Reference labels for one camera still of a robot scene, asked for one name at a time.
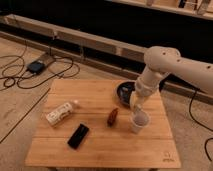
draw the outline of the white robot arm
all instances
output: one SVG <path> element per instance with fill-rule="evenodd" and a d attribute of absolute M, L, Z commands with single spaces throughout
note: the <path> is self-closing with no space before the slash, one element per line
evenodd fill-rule
<path fill-rule="evenodd" d="M 141 104 L 170 73 L 213 95 L 213 65 L 181 57 L 177 49 L 154 46 L 144 54 L 146 67 L 135 83 L 130 106 Z"/>

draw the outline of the cable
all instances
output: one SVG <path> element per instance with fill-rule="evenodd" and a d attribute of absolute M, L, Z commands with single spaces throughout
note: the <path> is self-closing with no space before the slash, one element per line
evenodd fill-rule
<path fill-rule="evenodd" d="M 198 0 L 195 0 L 194 11 L 197 10 Z"/>
<path fill-rule="evenodd" d="M 180 0 L 180 3 L 178 5 L 179 8 L 184 8 L 186 4 L 186 0 Z"/>
<path fill-rule="evenodd" d="M 22 86 L 22 85 L 21 85 L 21 82 L 24 81 L 24 80 L 26 80 L 25 77 L 24 77 L 24 74 L 26 73 L 26 71 L 25 71 L 25 72 L 21 75 L 21 77 L 18 79 L 18 81 L 17 81 L 17 86 L 18 86 L 20 89 L 33 89 L 33 88 L 36 88 L 36 87 L 41 86 L 42 84 L 46 83 L 48 80 L 50 80 L 50 79 L 52 79 L 52 78 L 54 78 L 54 77 L 56 77 L 56 76 L 59 76 L 59 77 L 62 77 L 62 78 L 71 78 L 71 77 L 76 76 L 76 75 L 80 72 L 80 67 L 79 67 L 77 64 L 74 64 L 72 58 L 68 58 L 68 57 L 59 57 L 59 58 L 55 58 L 55 59 L 56 59 L 56 62 L 55 62 L 55 63 L 57 63 L 57 62 L 60 62 L 60 63 L 67 63 L 67 64 L 70 64 L 70 66 L 69 66 L 68 68 L 66 68 L 66 69 L 64 69 L 64 70 L 62 70 L 62 71 L 60 71 L 60 72 L 58 72 L 58 73 L 54 73 L 54 72 L 51 71 L 51 72 L 53 73 L 52 76 L 50 76 L 49 78 L 43 80 L 42 82 L 40 82 L 40 83 L 38 83 L 38 84 L 36 84 L 36 85 L 29 86 L 29 87 L 25 87 L 25 86 Z M 71 60 L 71 63 L 70 63 L 70 62 L 65 62 L 65 61 L 57 61 L 57 59 L 69 59 L 69 60 Z M 61 76 L 61 74 L 64 74 L 66 71 L 70 70 L 70 69 L 73 67 L 73 65 L 75 65 L 75 66 L 77 67 L 77 71 L 76 71 L 74 74 L 72 74 L 72 75 L 70 75 L 70 76 L 67 76 L 67 77 Z"/>
<path fill-rule="evenodd" d="M 12 7 L 12 2 L 11 0 L 9 0 L 9 8 L 11 11 L 13 11 L 13 7 Z M 19 29 L 22 29 L 19 22 L 17 21 L 15 15 L 12 13 L 12 16 L 16 22 L 16 26 L 19 28 Z M 5 55 L 5 56 L 1 56 L 0 59 L 5 59 L 5 58 L 15 58 L 14 60 L 8 62 L 7 64 L 4 64 L 2 66 L 0 66 L 0 69 L 3 69 L 3 71 L 1 72 L 2 76 L 3 77 L 0 77 L 0 80 L 3 80 L 3 88 L 0 89 L 0 91 L 4 91 L 4 90 L 7 90 L 8 88 L 12 87 L 15 85 L 16 83 L 16 79 L 18 78 L 18 75 L 24 70 L 24 67 L 25 67 L 25 61 L 23 59 L 26 51 L 27 51 L 27 48 L 28 48 L 28 45 L 27 45 L 27 41 L 26 39 L 24 39 L 24 44 L 25 44 L 25 47 L 24 47 L 24 50 L 23 52 L 21 53 L 21 55 Z M 15 64 L 16 62 L 18 62 L 19 60 L 21 60 L 21 64 L 20 65 L 17 65 Z M 13 67 L 20 67 L 20 70 L 17 71 L 17 73 L 13 74 L 13 75 L 7 75 L 5 74 L 5 72 Z"/>
<path fill-rule="evenodd" d="M 201 127 L 203 127 L 203 128 L 205 128 L 205 129 L 207 129 L 207 130 L 213 132 L 213 129 L 212 129 L 212 128 L 209 128 L 208 126 L 202 124 L 200 121 L 198 121 L 197 119 L 195 119 L 195 117 L 193 116 L 193 114 L 192 114 L 192 112 L 191 112 L 191 110 L 192 110 L 192 103 L 193 103 L 193 101 L 194 101 L 194 99 L 195 99 L 195 96 L 197 95 L 197 92 L 198 92 L 198 90 L 196 89 L 195 92 L 194 92 L 194 94 L 193 94 L 193 96 L 192 96 L 192 98 L 191 98 L 190 104 L 189 104 L 189 114 L 190 114 L 190 117 L 192 118 L 192 120 L 193 120 L 194 122 L 196 122 L 196 123 L 197 123 L 198 125 L 200 125 Z"/>
<path fill-rule="evenodd" d="M 193 103 L 193 101 L 194 101 L 194 99 L 195 99 L 195 96 L 197 95 L 197 92 L 198 92 L 198 90 L 196 89 L 195 92 L 194 92 L 194 94 L 193 94 L 193 96 L 192 96 L 192 98 L 191 98 L 191 101 L 190 101 L 190 104 L 189 104 L 189 114 L 190 114 L 192 120 L 193 120 L 195 123 L 197 123 L 198 125 L 200 125 L 201 127 L 205 128 L 205 129 L 207 129 L 208 131 L 213 132 L 213 129 L 212 129 L 212 128 L 209 128 L 208 126 L 202 124 L 200 121 L 198 121 L 197 119 L 195 119 L 195 117 L 193 116 L 193 114 L 192 114 L 192 112 L 191 112 L 192 103 Z M 207 149 L 207 145 L 208 145 L 209 141 L 211 141 L 211 140 L 213 140 L 213 138 L 207 139 L 207 140 L 205 141 L 205 144 L 204 144 L 204 150 L 205 150 L 206 156 L 207 156 L 207 158 L 209 159 L 209 161 L 212 161 L 212 159 L 211 159 L 211 157 L 210 157 L 210 155 L 209 155 L 209 152 L 208 152 L 208 149 Z"/>
<path fill-rule="evenodd" d="M 48 89 L 37 101 L 36 103 L 24 114 L 24 116 L 13 126 L 13 128 L 0 140 L 0 144 L 13 132 L 13 130 L 21 123 L 21 121 L 26 118 L 26 116 L 37 106 L 37 104 L 46 96 L 46 94 L 50 91 Z"/>
<path fill-rule="evenodd" d="M 212 162 L 212 158 L 211 158 L 210 155 L 209 155 L 209 152 L 208 152 L 208 149 L 207 149 L 207 145 L 208 145 L 208 143 L 209 143 L 210 141 L 212 141 L 212 140 L 213 140 L 213 138 L 209 138 L 209 139 L 207 139 L 207 140 L 205 141 L 205 144 L 204 144 L 205 153 L 206 153 L 206 155 L 207 155 L 209 161 L 211 161 L 211 162 Z"/>

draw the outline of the white cup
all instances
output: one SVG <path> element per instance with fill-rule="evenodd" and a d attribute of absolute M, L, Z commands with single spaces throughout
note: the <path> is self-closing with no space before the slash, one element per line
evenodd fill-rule
<path fill-rule="evenodd" d="M 132 132 L 138 134 L 142 128 L 149 124 L 149 120 L 149 116 L 142 109 L 137 109 L 131 117 Z"/>

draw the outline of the wooden table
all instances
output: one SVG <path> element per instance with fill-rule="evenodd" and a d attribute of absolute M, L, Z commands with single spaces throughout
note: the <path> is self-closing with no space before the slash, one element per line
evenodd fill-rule
<path fill-rule="evenodd" d="M 159 92 L 144 104 L 150 124 L 138 135 L 131 132 L 130 114 L 116 96 L 121 80 L 55 80 L 26 158 L 27 166 L 88 168 L 180 168 L 172 132 Z M 45 114 L 71 100 L 80 108 L 55 128 Z M 119 114 L 107 126 L 112 109 Z M 67 145 L 80 123 L 90 128 L 77 150 Z"/>

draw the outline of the floor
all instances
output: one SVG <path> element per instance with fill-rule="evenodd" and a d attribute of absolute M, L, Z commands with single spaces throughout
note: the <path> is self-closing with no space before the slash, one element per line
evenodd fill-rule
<path fill-rule="evenodd" d="M 21 54 L 23 45 L 0 38 L 0 56 L 8 54 Z M 33 48 L 28 48 L 24 56 L 26 63 L 30 63 L 36 59 L 42 52 Z M 1 59 L 0 65 L 7 63 L 11 59 Z M 80 73 L 73 79 L 126 79 L 114 74 L 110 74 L 95 68 L 91 68 L 82 64 L 78 64 L 81 68 Z M 63 66 L 54 66 L 54 69 L 60 70 Z M 50 75 L 45 71 L 38 80 L 33 80 L 33 84 L 39 82 Z M 31 110 L 27 111 L 35 104 L 35 102 L 45 93 L 51 85 L 50 80 L 44 85 L 32 89 L 21 90 L 16 86 L 0 92 L 0 141 L 7 136 L 0 144 L 0 170 L 2 171 L 46 171 L 46 168 L 25 167 L 24 160 L 31 143 L 31 138 L 36 129 L 36 124 L 46 96 Z M 188 114 L 190 99 L 165 91 L 161 92 L 162 99 L 168 114 L 169 122 L 174 134 L 177 149 L 182 162 L 181 169 L 160 169 L 160 171 L 208 171 L 210 162 L 204 152 L 204 142 L 207 138 L 213 137 L 211 132 L 203 129 L 194 123 Z M 199 101 L 194 101 L 192 112 L 197 119 L 212 126 L 213 123 L 213 106 Z M 210 154 L 213 155 L 213 142 L 208 146 Z M 130 169 L 86 169 L 94 171 L 114 171 L 114 170 L 130 170 Z"/>

